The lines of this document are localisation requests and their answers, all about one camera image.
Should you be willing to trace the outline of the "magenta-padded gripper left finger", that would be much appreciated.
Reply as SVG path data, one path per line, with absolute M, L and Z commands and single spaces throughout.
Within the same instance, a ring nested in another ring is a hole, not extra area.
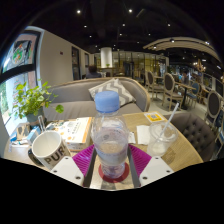
M 89 188 L 92 180 L 96 151 L 93 145 L 73 157 L 65 156 L 51 173 L 76 185 Z

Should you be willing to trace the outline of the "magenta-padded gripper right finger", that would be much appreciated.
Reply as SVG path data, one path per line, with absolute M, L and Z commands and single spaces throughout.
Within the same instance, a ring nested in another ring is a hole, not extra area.
M 173 173 L 173 170 L 161 157 L 151 157 L 133 145 L 129 145 L 128 162 L 127 179 L 132 188 L 146 186 Z

